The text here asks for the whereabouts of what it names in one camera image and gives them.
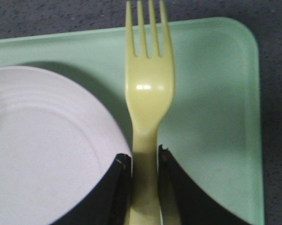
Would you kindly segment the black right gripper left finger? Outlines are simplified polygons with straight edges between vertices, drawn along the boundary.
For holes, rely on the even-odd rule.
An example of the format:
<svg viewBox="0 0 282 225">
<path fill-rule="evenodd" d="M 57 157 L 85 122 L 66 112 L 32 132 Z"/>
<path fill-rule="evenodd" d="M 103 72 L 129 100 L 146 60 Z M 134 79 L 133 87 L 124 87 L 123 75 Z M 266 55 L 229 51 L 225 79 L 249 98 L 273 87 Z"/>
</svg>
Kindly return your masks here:
<svg viewBox="0 0 282 225">
<path fill-rule="evenodd" d="M 130 196 L 131 157 L 117 154 L 97 185 L 54 225 L 123 225 Z"/>
</svg>

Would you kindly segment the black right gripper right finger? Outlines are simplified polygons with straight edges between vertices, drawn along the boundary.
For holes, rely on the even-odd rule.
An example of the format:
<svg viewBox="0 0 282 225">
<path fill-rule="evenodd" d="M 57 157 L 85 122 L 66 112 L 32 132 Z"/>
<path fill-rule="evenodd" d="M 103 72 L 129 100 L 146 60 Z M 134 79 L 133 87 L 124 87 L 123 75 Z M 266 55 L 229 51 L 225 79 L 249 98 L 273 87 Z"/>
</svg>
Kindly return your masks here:
<svg viewBox="0 0 282 225">
<path fill-rule="evenodd" d="M 165 225 L 247 225 L 212 199 L 180 166 L 169 149 L 158 147 L 159 197 Z"/>
</svg>

